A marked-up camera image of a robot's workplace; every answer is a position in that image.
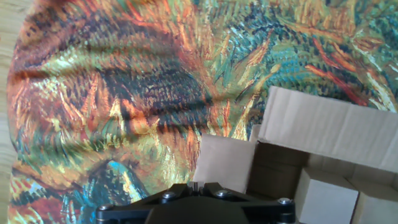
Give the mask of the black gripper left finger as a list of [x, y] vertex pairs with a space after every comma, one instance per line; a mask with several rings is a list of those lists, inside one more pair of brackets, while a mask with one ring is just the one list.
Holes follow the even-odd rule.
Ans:
[[97, 224], [145, 222], [152, 209], [197, 194], [197, 183], [173, 184], [169, 189], [146, 197], [129, 205], [104, 204], [96, 209]]

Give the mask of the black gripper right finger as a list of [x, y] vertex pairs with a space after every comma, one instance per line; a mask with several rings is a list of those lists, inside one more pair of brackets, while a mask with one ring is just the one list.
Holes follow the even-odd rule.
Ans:
[[259, 200], [252, 196], [222, 187], [217, 182], [196, 183], [196, 195], [209, 198], [209, 205], [214, 215], [220, 215], [223, 221], [232, 223], [295, 223], [295, 203], [289, 198], [274, 201]]

